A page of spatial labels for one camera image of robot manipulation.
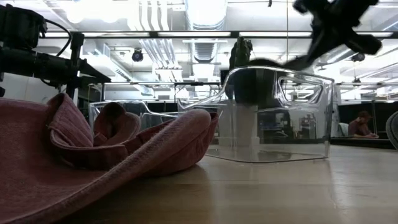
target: table surface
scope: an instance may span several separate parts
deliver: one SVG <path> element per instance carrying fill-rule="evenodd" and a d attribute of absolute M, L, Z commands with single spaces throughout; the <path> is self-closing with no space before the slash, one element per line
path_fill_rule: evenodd
<path fill-rule="evenodd" d="M 315 161 L 247 164 L 204 157 L 134 180 L 61 223 L 398 222 L 398 152 L 332 146 Z"/>
<path fill-rule="evenodd" d="M 365 139 L 365 138 L 332 138 L 331 140 L 390 141 L 388 139 Z"/>

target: camera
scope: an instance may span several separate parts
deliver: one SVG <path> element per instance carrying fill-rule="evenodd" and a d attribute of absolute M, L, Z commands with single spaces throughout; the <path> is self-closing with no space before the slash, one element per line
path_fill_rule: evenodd
<path fill-rule="evenodd" d="M 358 53 L 355 54 L 354 56 L 351 57 L 351 59 L 353 62 L 362 62 L 363 60 L 365 60 L 365 54 L 362 53 Z"/>
<path fill-rule="evenodd" d="M 142 54 L 142 49 L 134 49 L 134 53 L 132 54 L 131 59 L 134 62 L 142 61 L 142 59 L 144 59 L 144 56 Z"/>

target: red towel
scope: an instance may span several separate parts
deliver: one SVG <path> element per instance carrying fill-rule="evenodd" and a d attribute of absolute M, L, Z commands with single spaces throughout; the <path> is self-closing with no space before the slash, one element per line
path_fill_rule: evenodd
<path fill-rule="evenodd" d="M 95 144 L 67 95 L 48 105 L 0 99 L 0 223 L 54 222 L 136 177 L 187 169 L 218 120 L 193 110 L 136 134 L 139 119 L 121 107 L 101 114 Z"/>

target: black cable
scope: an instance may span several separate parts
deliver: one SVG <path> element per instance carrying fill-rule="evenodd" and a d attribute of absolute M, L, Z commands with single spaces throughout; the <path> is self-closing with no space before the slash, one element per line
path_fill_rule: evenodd
<path fill-rule="evenodd" d="M 53 25 L 55 25 L 55 26 L 57 26 L 57 27 L 59 27 L 59 28 L 61 28 L 62 30 L 64 30 L 67 34 L 68 34 L 68 36 L 69 36 L 69 38 L 68 38 L 68 41 L 67 41 L 67 43 L 65 44 L 65 46 L 63 46 L 63 48 L 58 52 L 58 54 L 57 54 L 57 57 L 58 56 L 60 56 L 66 49 L 67 49 L 67 47 L 69 46 L 69 44 L 70 44 L 70 42 L 72 41 L 72 34 L 69 32 L 69 30 L 67 30 L 64 26 L 61 26 L 60 24 L 58 24 L 58 23 L 56 23 L 56 22 L 53 22 L 53 21 L 51 21 L 51 20 L 48 20 L 48 19 L 44 19 L 45 20 L 45 22 L 48 22 L 49 24 L 53 24 Z M 48 85 L 48 86 L 52 86 L 52 87 L 58 87 L 58 84 L 56 84 L 56 83 L 51 83 L 51 82 L 46 82 L 45 80 L 43 80 L 43 79 L 40 79 L 44 84 L 46 84 L 46 85 Z"/>
<path fill-rule="evenodd" d="M 65 32 L 68 34 L 68 36 L 69 36 L 68 41 L 67 41 L 67 43 L 65 44 L 65 46 L 63 46 L 63 48 L 61 49 L 61 51 L 58 52 L 57 56 L 59 56 L 59 55 L 61 55 L 61 54 L 65 51 L 65 49 L 69 46 L 70 42 L 72 41 L 72 34 L 69 32 L 69 30 L 67 30 L 65 27 L 61 26 L 60 24 L 57 24 L 56 22 L 50 21 L 50 20 L 48 20 L 48 19 L 45 19 L 45 21 L 48 22 L 49 24 L 53 24 L 53 25 L 55 25 L 55 26 L 61 28 L 61 29 L 62 29 L 63 31 L 65 31 Z"/>

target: person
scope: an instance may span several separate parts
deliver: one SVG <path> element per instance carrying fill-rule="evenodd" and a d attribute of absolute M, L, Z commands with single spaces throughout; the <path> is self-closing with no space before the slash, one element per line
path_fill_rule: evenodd
<path fill-rule="evenodd" d="M 359 112 L 358 117 L 348 125 L 348 135 L 354 138 L 379 138 L 368 128 L 368 122 L 371 118 L 372 116 L 367 111 Z"/>

